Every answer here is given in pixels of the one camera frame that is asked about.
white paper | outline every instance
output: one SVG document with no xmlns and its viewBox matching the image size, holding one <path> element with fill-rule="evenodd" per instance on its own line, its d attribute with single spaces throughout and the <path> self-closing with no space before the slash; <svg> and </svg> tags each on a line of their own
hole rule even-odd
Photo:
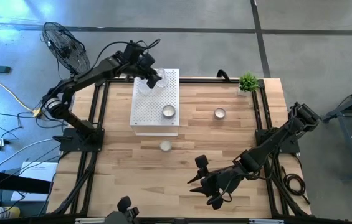
<svg viewBox="0 0 352 224">
<path fill-rule="evenodd" d="M 38 164 L 39 162 L 23 162 L 22 168 L 24 167 L 31 167 L 33 165 Z M 46 180 L 51 181 L 52 177 L 54 176 L 57 170 L 58 163 L 56 162 L 43 162 L 37 166 L 28 168 L 23 172 L 20 177 L 28 177 L 28 178 L 35 178 L 39 180 Z M 25 195 L 25 198 L 22 200 L 23 202 L 44 202 L 47 198 L 46 194 L 35 194 L 35 193 L 26 193 L 21 192 Z M 18 201 L 21 199 L 22 196 L 18 192 L 12 193 L 11 200 Z"/>
</svg>

small plant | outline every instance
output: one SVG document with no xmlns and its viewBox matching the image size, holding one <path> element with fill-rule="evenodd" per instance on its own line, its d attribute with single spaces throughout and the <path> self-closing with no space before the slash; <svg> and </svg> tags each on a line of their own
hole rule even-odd
<svg viewBox="0 0 352 224">
<path fill-rule="evenodd" d="M 250 71 L 239 78 L 239 89 L 244 92 L 255 91 L 259 87 L 259 81 Z"/>
</svg>

fan grille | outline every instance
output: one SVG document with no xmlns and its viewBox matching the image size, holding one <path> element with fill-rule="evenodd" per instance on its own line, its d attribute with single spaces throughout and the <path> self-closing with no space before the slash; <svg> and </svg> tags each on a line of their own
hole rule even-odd
<svg viewBox="0 0 352 224">
<path fill-rule="evenodd" d="M 71 73 L 84 73 L 90 69 L 84 45 L 62 25 L 46 22 L 43 38 L 52 54 Z"/>
</svg>

concrete floor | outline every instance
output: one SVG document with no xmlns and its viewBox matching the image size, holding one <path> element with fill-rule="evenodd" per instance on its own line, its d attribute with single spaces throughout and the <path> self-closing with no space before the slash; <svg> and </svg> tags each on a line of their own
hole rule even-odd
<svg viewBox="0 0 352 224">
<path fill-rule="evenodd" d="M 352 0 L 257 0 L 257 8 L 263 29 L 352 30 Z M 0 0 L 0 23 L 41 25 L 45 21 L 78 27 L 255 28 L 249 0 Z M 264 76 L 256 34 L 72 33 L 85 44 L 91 63 L 110 42 L 130 39 L 151 42 L 161 38 L 161 43 L 150 50 L 157 67 L 180 68 L 183 76 L 213 77 L 220 68 L 233 77 L 247 70 L 258 77 Z M 55 58 L 40 41 L 39 34 L 39 31 L 0 30 L 0 65 L 12 68 L 10 74 L 0 74 L 0 82 L 28 106 L 34 106 L 59 81 Z M 299 101 L 323 115 L 352 93 L 352 35 L 265 34 L 264 45 L 270 75 L 282 79 L 288 105 Z M 123 45 L 116 45 L 106 54 L 123 49 Z M 63 77 L 68 75 L 62 66 L 60 73 Z M 0 112 L 21 111 L 24 110 L 0 88 Z M 0 161 L 22 146 L 60 134 L 60 128 L 41 129 L 32 119 L 23 119 L 22 124 L 24 129 L 14 132 L 21 140 L 0 151 Z M 16 118 L 0 116 L 3 128 L 16 125 Z M 50 142 L 30 148 L 0 170 L 20 167 L 22 161 L 34 160 L 56 145 Z M 340 180 L 352 174 L 352 158 L 337 121 L 319 125 L 301 138 L 300 146 L 313 214 L 352 218 L 352 181 Z"/>
</svg>

